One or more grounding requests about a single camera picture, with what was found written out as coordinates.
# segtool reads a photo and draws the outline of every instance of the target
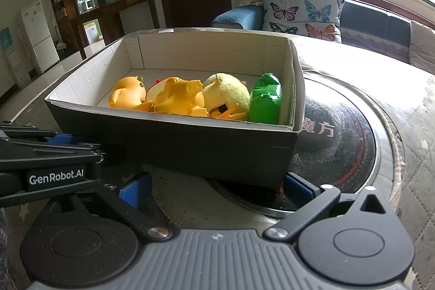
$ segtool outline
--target refrigerator door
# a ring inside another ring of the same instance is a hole
[[[32,47],[50,36],[41,1],[22,10],[21,18]]]
[[[43,40],[32,48],[34,58],[38,64],[38,71],[40,74],[44,73],[49,67],[59,61],[56,48],[54,47],[51,36]]]

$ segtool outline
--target chinese characters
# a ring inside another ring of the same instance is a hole
[[[324,132],[327,132],[327,137],[332,138],[334,136],[335,126],[330,125],[328,122],[325,121],[323,121],[323,123],[319,122],[319,124],[321,128],[318,134],[323,134]],[[302,130],[305,130],[307,133],[315,133],[315,125],[316,121],[311,121],[309,118],[305,118],[302,124]]]

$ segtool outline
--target gray ribbed panel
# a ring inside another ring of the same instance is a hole
[[[118,278],[92,290],[332,290],[347,289],[314,276],[286,244],[254,230],[188,230],[149,244]],[[35,283],[28,290],[52,290]],[[385,290],[406,290],[401,284]]]

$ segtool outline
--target wooden console table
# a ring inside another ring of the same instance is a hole
[[[96,9],[85,11],[74,19],[70,19],[74,38],[82,58],[86,59],[83,46],[83,40],[86,41],[86,39],[82,39],[83,31],[79,31],[79,26],[83,26],[85,22],[98,19],[104,43],[108,45],[125,35],[119,12],[143,2],[148,2],[154,28],[158,29],[160,25],[155,0],[115,0],[111,3],[102,4]]]

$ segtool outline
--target cardboard box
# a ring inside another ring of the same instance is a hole
[[[148,89],[169,76],[204,83],[215,73],[245,80],[249,91],[263,73],[275,74],[282,88],[280,125],[107,107],[113,86],[125,76],[143,77]],[[127,35],[85,60],[46,103],[64,132],[125,144],[132,158],[147,164],[277,188],[302,130],[305,86],[296,49],[286,35],[153,30]]]

